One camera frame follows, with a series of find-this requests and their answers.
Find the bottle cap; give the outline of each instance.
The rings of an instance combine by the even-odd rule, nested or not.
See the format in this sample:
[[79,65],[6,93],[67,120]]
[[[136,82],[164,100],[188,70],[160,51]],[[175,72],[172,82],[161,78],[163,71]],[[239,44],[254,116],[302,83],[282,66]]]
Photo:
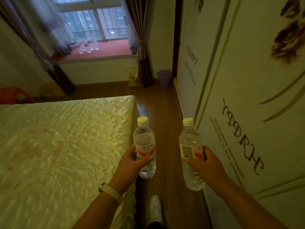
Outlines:
[[138,126],[139,127],[148,126],[148,117],[146,116],[138,117]]
[[193,126],[194,125],[194,119],[193,118],[184,118],[183,119],[183,125],[184,126]]

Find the red window sill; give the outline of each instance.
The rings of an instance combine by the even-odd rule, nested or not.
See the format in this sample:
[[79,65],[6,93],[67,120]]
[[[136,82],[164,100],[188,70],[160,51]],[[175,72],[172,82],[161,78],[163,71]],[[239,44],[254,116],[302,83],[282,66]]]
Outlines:
[[98,50],[92,50],[91,53],[84,52],[80,54],[78,48],[74,48],[71,54],[66,57],[52,56],[56,62],[65,62],[72,60],[96,59],[103,57],[132,55],[129,48],[128,39],[110,40],[107,42],[98,42]]

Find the floorboard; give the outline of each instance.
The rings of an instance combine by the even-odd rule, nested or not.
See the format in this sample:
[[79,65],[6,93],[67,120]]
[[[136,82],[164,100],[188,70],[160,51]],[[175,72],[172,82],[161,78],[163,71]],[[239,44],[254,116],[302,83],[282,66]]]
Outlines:
[[191,191],[185,185],[179,135],[182,131],[180,109],[175,88],[160,88],[158,83],[147,88],[128,88],[128,82],[78,85],[73,94],[47,101],[82,100],[113,96],[134,95],[138,101],[139,115],[150,119],[156,136],[156,173],[148,180],[136,181],[136,228],[149,224],[151,196],[161,199],[166,228],[211,228],[201,191]]

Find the sneaker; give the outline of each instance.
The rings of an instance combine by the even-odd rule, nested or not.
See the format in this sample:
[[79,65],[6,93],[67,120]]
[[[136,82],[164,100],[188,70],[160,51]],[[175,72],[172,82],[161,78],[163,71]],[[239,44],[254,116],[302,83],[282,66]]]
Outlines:
[[152,196],[150,200],[150,210],[149,210],[149,222],[159,222],[164,226],[162,218],[161,202],[157,195]]

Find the mattress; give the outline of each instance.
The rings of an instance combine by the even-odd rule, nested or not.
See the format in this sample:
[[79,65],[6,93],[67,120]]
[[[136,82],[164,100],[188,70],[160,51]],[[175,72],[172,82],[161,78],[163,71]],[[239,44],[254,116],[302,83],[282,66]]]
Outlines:
[[[0,105],[0,228],[70,228],[133,143],[134,96]],[[111,228],[134,228],[135,184]]]

